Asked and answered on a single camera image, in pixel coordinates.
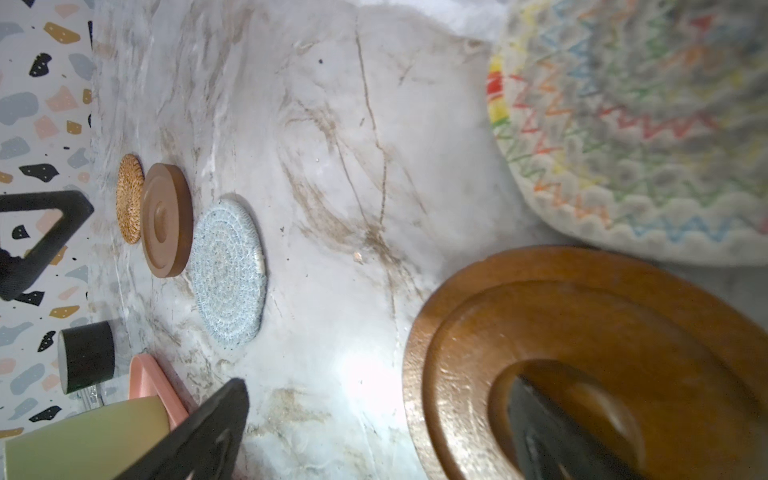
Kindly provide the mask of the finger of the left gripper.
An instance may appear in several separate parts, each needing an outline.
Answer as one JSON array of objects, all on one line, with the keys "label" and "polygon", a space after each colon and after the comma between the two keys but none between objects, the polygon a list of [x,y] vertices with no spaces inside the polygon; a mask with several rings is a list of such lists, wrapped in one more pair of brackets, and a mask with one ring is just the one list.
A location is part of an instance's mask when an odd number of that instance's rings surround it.
[{"label": "finger of the left gripper", "polygon": [[1,212],[58,210],[62,216],[25,257],[1,250],[1,299],[16,299],[31,287],[71,237],[85,224],[94,207],[75,190],[1,196]]}]

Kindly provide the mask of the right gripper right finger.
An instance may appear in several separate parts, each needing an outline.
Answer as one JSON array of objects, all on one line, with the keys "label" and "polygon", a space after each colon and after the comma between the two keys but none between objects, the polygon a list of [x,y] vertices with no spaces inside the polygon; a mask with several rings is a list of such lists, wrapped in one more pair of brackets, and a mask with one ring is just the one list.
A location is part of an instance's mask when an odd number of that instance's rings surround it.
[{"label": "right gripper right finger", "polygon": [[512,382],[507,415],[526,479],[642,477],[524,376]]}]

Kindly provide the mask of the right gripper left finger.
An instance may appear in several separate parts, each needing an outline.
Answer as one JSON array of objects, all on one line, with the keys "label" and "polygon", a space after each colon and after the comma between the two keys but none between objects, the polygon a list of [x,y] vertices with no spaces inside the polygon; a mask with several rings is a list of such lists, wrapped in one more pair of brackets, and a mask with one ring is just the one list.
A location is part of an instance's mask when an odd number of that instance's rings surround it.
[{"label": "right gripper left finger", "polygon": [[231,479],[249,411],[233,378],[124,472],[120,479]]}]

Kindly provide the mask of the light brown wooden coaster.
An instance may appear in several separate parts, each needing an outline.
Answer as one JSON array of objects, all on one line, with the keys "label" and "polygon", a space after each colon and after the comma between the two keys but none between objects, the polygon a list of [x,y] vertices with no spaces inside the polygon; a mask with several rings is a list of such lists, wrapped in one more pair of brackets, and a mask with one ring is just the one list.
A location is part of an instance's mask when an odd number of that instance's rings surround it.
[{"label": "light brown wooden coaster", "polygon": [[658,267],[580,247],[505,251],[448,278],[404,358],[431,479],[519,479],[512,391],[554,403],[647,479],[767,475],[767,336]]}]

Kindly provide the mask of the brown rattan woven coaster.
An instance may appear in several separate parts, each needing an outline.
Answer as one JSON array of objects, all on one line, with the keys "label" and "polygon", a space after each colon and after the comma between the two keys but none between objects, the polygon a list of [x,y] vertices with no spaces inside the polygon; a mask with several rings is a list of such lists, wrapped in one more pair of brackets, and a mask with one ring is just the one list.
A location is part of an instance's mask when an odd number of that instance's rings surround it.
[{"label": "brown rattan woven coaster", "polygon": [[116,188],[116,217],[120,233],[128,244],[141,238],[141,205],[144,174],[139,159],[126,154],[121,159]]}]

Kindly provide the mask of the dark brown wooden coaster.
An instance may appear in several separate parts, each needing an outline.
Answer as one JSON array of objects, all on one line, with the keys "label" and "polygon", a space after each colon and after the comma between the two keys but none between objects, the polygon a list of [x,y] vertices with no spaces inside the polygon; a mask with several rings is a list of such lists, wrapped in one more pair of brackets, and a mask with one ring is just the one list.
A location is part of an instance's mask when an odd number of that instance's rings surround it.
[{"label": "dark brown wooden coaster", "polygon": [[158,278],[180,275],[193,241],[191,193],[182,170],[156,163],[145,178],[141,204],[141,239],[148,267]]}]

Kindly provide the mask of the light blue woven coaster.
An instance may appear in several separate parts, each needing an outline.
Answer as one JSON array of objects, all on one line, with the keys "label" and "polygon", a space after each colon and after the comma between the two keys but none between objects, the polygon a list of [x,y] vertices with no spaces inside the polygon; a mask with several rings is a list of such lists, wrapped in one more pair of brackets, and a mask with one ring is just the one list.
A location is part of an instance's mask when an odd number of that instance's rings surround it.
[{"label": "light blue woven coaster", "polygon": [[203,213],[194,228],[188,270],[209,335],[230,349],[255,338],[268,273],[256,224],[241,203],[221,199]]}]

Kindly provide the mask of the multicolour woven coaster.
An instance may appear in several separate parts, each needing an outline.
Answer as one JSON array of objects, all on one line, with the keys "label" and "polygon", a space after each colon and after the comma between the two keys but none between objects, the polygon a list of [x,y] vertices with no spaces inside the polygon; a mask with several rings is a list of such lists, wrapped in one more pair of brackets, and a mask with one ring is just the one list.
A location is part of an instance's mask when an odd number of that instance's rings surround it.
[{"label": "multicolour woven coaster", "polygon": [[580,241],[767,262],[767,5],[514,1],[488,114],[528,206]]}]

